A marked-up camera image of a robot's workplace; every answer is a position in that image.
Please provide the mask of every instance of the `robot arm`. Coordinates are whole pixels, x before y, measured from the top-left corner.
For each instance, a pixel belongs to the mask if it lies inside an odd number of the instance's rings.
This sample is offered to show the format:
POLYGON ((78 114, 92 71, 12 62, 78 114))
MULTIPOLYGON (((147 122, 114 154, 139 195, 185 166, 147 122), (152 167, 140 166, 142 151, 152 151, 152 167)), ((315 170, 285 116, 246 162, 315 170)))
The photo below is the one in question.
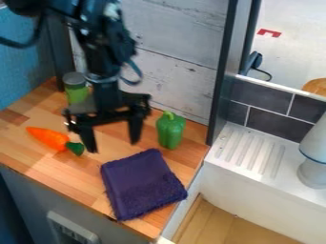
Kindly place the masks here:
POLYGON ((125 29, 120 1, 118 0, 5 0, 15 13, 39 16, 34 35, 27 43, 16 43, 0 37, 0 44, 26 48, 38 39, 47 15, 56 15, 69 25, 82 47, 88 66, 86 78, 93 86, 93 93, 79 104, 72 104, 63 111, 69 131, 80 135, 91 153, 97 152, 92 127, 120 120, 127 120, 130 139, 136 143, 141 135, 143 119, 150 114, 148 94, 133 94, 119 90, 118 80, 131 82, 120 76, 121 67, 132 62, 135 42, 125 29))

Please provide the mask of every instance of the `carrot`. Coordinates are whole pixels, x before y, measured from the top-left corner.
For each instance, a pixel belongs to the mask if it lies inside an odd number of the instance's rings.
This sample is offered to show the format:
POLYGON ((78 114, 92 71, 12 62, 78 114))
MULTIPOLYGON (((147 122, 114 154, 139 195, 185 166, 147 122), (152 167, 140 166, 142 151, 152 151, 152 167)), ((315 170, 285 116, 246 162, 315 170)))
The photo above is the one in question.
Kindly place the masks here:
POLYGON ((84 151, 84 145, 70 142, 68 136, 61 132, 36 127, 26 127, 26 131, 40 142, 60 152, 70 149, 76 155, 81 155, 84 151))

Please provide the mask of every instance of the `gray tile backsplash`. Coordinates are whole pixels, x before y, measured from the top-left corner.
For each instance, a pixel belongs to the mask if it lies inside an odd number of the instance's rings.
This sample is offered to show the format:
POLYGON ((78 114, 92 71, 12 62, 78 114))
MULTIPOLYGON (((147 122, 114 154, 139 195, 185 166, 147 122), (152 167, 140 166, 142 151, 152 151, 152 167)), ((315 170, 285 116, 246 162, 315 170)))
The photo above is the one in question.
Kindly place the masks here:
POLYGON ((249 107, 243 104, 230 102, 228 120, 235 124, 244 125, 249 107))
POLYGON ((317 122, 326 111, 326 103, 315 99, 296 95, 290 110, 290 116, 309 122, 317 122))
POLYGON ((313 124, 273 112, 250 108, 247 127, 299 143, 313 127, 313 124))
POLYGON ((326 102, 236 80, 228 120, 300 142, 322 114, 326 102))
POLYGON ((286 114, 292 96, 291 93, 285 91, 236 80, 234 81, 231 99, 272 112, 286 114))

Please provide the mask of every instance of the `red marking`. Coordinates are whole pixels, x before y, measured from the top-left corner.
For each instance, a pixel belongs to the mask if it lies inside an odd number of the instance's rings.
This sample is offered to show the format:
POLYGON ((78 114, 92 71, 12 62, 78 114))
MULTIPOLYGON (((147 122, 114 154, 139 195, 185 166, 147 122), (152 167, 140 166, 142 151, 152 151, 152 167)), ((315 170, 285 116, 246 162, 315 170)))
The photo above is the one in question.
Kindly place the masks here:
POLYGON ((273 31, 273 30, 266 30, 266 29, 260 29, 257 34, 264 35, 265 33, 270 33, 272 37, 279 37, 281 35, 281 32, 273 31))

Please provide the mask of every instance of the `jar lid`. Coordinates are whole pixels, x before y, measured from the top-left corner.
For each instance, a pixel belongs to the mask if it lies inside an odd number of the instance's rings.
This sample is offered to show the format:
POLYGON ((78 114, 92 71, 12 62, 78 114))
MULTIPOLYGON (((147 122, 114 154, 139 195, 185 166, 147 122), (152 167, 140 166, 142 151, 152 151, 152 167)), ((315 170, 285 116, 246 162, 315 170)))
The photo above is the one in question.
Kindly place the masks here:
POLYGON ((81 72, 69 72, 63 77, 63 82, 66 85, 82 85, 85 83, 84 75, 81 72))

